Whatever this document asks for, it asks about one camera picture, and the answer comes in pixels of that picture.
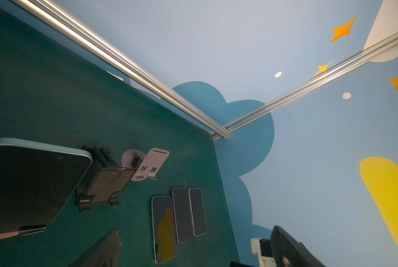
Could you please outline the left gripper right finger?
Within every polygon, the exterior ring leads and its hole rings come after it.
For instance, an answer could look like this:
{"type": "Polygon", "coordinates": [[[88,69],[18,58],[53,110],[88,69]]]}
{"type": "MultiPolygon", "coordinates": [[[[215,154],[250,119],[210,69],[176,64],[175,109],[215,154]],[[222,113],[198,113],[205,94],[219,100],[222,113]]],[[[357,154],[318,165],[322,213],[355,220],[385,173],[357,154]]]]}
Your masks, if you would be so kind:
{"type": "Polygon", "coordinates": [[[277,267],[324,267],[321,261],[280,226],[273,228],[270,243],[277,267]]]}

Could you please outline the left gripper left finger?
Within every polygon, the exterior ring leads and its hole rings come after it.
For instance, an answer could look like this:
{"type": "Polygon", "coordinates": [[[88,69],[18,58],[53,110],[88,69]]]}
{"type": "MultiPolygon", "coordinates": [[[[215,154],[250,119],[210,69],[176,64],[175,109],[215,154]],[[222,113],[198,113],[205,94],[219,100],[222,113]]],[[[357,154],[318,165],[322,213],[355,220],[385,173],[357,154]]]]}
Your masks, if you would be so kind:
{"type": "Polygon", "coordinates": [[[70,267],[117,267],[121,249],[120,231],[112,229],[75,260],[70,267]]]}

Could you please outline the black phone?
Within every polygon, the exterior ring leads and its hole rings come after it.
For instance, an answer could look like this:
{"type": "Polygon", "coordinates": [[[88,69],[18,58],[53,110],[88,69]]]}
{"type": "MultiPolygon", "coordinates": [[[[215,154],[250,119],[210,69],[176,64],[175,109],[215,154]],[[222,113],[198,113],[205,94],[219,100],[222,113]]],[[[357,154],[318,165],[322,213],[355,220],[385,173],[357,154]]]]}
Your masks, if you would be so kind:
{"type": "Polygon", "coordinates": [[[85,150],[0,138],[0,240],[44,232],[92,163],[85,150]]]}
{"type": "Polygon", "coordinates": [[[176,256],[175,225],[171,197],[153,197],[151,200],[151,212],[155,263],[162,264],[176,256]]]}
{"type": "Polygon", "coordinates": [[[175,218],[176,240],[179,244],[182,244],[193,238],[189,193],[186,188],[173,188],[171,195],[175,218]]]}

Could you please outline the white-edged phone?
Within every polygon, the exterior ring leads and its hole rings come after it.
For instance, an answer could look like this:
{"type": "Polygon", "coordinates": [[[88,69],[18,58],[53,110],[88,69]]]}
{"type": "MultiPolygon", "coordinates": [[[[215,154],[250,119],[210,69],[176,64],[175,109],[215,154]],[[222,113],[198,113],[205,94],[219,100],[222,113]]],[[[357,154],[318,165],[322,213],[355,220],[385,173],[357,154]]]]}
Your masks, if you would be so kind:
{"type": "Polygon", "coordinates": [[[207,233],[207,223],[203,205],[202,191],[199,188],[189,188],[191,220],[193,235],[200,237],[207,233]]]}

